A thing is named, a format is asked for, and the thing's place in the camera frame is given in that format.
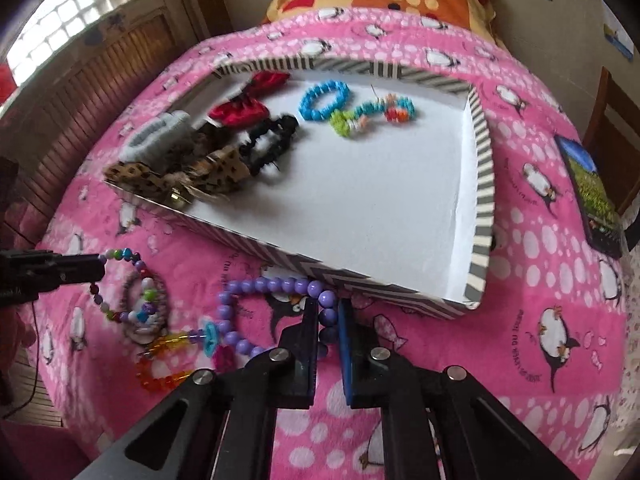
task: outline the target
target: window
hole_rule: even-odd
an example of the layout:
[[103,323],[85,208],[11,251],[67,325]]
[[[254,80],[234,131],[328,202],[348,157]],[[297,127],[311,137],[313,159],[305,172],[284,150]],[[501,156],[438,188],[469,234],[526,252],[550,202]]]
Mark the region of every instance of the window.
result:
[[129,0],[44,0],[24,25],[6,60],[20,86],[70,38]]

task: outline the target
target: white bead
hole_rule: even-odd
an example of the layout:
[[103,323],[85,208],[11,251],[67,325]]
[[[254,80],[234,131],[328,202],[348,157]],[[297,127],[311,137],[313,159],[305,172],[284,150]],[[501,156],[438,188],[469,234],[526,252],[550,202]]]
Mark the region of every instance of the white bead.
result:
[[149,290],[150,288],[156,288],[153,278],[145,278],[142,280],[142,290]]

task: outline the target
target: wooden chair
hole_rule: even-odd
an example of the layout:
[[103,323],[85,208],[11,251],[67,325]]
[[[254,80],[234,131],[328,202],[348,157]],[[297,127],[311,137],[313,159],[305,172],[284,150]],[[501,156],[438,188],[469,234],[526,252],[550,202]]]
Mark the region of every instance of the wooden chair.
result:
[[640,139],[640,108],[613,81],[609,70],[602,67],[598,95],[583,145],[598,167],[607,196],[622,215],[640,191],[640,152],[606,117],[607,105]]

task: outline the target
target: pink blanket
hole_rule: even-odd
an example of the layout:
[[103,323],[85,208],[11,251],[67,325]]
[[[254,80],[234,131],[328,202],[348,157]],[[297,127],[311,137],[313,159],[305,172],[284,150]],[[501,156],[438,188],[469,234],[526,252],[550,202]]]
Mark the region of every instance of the pink blanket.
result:
[[[578,139],[574,127],[538,78],[467,30],[402,12],[340,9],[204,41],[169,66],[95,145],[42,247],[62,253],[139,251],[166,282],[173,331],[212,319],[215,295],[226,280],[277,273],[254,257],[135,211],[116,198],[100,174],[135,128],[217,64],[299,52],[395,61],[478,86],[492,135],[497,203],[496,247],[482,305],[463,319],[443,321],[359,296],[354,304],[363,322],[378,327],[382,344],[414,364],[435,370],[466,367],[579,477],[587,478],[618,402],[625,336],[622,289],[615,293],[622,287],[615,279],[620,269],[585,242],[571,181],[553,139],[556,132]],[[531,171],[555,187],[553,200],[536,190],[535,179],[524,177]],[[110,261],[107,267],[100,290],[115,306],[130,265]],[[618,297],[605,300],[603,291],[611,288]],[[242,300],[240,329],[254,344],[270,346],[273,335],[277,338],[284,326],[299,320],[303,301],[288,296]],[[80,344],[70,341],[75,307],[86,325]],[[65,425],[96,456],[162,394],[140,387],[134,370],[140,347],[105,319],[88,286],[43,295],[36,312],[44,381]],[[210,360],[191,347],[156,360],[152,371],[165,376],[206,366]],[[355,412],[345,405],[332,348],[319,365],[313,408],[278,416],[273,477],[366,474],[382,479],[379,423],[376,410]]]

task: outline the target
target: screw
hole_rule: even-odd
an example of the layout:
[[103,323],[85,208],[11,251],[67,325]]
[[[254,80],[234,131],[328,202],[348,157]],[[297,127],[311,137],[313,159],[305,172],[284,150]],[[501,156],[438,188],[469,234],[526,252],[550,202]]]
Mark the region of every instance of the screw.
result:
[[289,350],[286,348],[274,348],[269,352],[269,359],[277,363],[286,361],[289,359]]
[[193,374],[193,382],[199,386],[209,384],[212,380],[213,373],[211,370],[196,370]]
[[391,357],[391,352],[382,346],[376,346],[371,351],[371,357],[376,361],[385,361]]
[[462,381],[466,378],[466,370],[462,366],[450,366],[447,368],[447,375],[452,381]]

